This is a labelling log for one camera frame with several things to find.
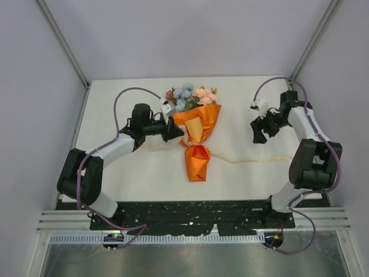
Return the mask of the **cream ribbon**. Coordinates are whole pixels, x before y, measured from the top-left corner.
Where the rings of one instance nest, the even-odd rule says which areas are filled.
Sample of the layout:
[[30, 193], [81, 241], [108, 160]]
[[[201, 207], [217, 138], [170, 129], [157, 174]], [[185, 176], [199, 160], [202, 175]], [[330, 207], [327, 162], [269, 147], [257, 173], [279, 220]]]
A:
[[[152, 145], [150, 143], [144, 143], [143, 146], [150, 152], [157, 152], [157, 151], [166, 151], [176, 147], [174, 143], [165, 143], [165, 145], [158, 146]], [[242, 159], [231, 159], [211, 148], [207, 148], [211, 157], [215, 157], [220, 159], [228, 164], [243, 164], [243, 163], [269, 163], [269, 162], [281, 162], [281, 161], [291, 161], [292, 156], [274, 156], [271, 158], [242, 158]]]

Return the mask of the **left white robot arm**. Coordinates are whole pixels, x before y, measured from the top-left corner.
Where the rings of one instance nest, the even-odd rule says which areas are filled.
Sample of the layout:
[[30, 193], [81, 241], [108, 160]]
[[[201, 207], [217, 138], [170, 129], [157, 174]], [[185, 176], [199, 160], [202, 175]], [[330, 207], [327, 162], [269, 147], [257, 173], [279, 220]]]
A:
[[118, 203], [101, 191], [103, 170], [139, 149], [146, 136], [160, 135], [164, 142], [183, 137], [184, 131], [174, 122], [174, 113], [175, 108], [168, 101], [161, 105], [159, 119], [155, 119], [148, 104], [136, 104], [126, 126], [118, 130], [116, 138], [90, 151], [77, 148], [69, 151], [57, 182], [57, 191], [103, 215], [103, 223], [109, 229], [120, 228], [123, 215], [118, 212]]

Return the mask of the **orange wrapping paper sheet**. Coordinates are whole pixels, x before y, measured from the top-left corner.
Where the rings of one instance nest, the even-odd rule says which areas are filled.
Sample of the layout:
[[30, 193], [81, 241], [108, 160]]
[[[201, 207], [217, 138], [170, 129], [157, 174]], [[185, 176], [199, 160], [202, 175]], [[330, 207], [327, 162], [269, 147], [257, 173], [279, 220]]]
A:
[[213, 133], [221, 106], [209, 104], [189, 111], [175, 113], [176, 125], [184, 129], [180, 143], [185, 147], [184, 163], [190, 182], [205, 182], [210, 151], [203, 145]]

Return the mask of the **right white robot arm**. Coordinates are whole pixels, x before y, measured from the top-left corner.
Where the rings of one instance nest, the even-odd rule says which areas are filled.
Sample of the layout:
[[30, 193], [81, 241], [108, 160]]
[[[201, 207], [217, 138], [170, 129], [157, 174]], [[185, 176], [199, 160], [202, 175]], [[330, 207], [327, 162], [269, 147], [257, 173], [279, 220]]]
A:
[[326, 136], [314, 117], [312, 105], [298, 98], [296, 91], [280, 95], [280, 106], [272, 111], [268, 103], [255, 98], [251, 109], [259, 116], [251, 122], [253, 142], [264, 144], [281, 128], [292, 127], [299, 146], [288, 171], [288, 182], [266, 200], [261, 222], [266, 227], [278, 227], [288, 221], [288, 213], [309, 194], [324, 194], [339, 179], [342, 145]]

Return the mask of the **fake flower bouquet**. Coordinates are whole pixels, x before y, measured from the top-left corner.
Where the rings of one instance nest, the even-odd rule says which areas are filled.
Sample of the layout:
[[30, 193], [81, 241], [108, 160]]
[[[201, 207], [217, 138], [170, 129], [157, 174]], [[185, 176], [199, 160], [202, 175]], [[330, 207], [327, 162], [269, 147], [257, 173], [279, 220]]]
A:
[[172, 87], [168, 90], [165, 94], [165, 98], [172, 102], [178, 113], [186, 112], [195, 108], [193, 90], [193, 84], [184, 83], [181, 87]]

